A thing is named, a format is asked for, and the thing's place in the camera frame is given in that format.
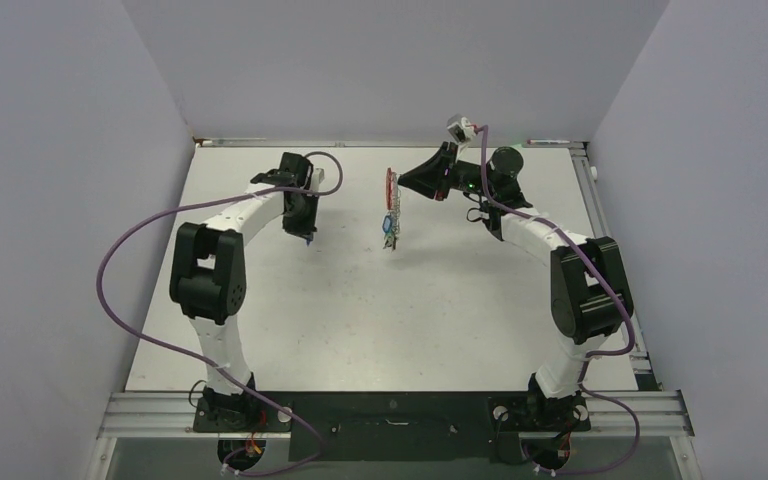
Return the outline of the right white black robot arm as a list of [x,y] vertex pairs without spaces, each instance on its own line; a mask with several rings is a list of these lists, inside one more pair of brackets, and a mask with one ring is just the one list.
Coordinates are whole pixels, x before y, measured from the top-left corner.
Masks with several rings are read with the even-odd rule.
[[587,421],[582,396],[587,367],[633,312],[618,245],[607,236],[570,232],[535,209],[519,183],[524,159],[518,149],[497,148],[483,164],[459,159],[460,151],[460,145],[445,142],[408,172],[387,172],[385,245],[395,246],[402,190],[435,201],[457,191],[474,202],[477,222],[493,237],[542,261],[549,270],[557,345],[531,375],[526,393],[492,401],[491,414],[509,430],[581,428]]

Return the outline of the grey red keyring holder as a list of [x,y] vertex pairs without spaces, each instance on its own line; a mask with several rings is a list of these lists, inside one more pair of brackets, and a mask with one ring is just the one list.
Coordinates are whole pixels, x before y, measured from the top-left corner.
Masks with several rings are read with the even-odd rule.
[[385,203],[391,228],[395,229],[400,216],[400,193],[398,174],[392,168],[388,168],[385,175]]

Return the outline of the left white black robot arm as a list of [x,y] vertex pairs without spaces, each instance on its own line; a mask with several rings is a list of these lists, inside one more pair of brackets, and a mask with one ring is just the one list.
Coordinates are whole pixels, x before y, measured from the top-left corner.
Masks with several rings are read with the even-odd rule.
[[309,156],[285,152],[277,168],[251,179],[247,199],[178,228],[170,298],[195,330],[201,355],[211,361],[199,418],[231,431],[265,423],[265,406],[251,394],[255,377],[237,324],[247,292],[245,247],[274,220],[285,233],[311,243],[323,180],[323,170]]

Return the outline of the black key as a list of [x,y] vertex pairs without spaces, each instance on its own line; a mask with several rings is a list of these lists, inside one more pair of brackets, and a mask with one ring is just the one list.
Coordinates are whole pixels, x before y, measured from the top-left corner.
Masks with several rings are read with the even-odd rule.
[[384,235],[384,249],[394,251],[397,247],[398,236],[393,232],[386,232]]

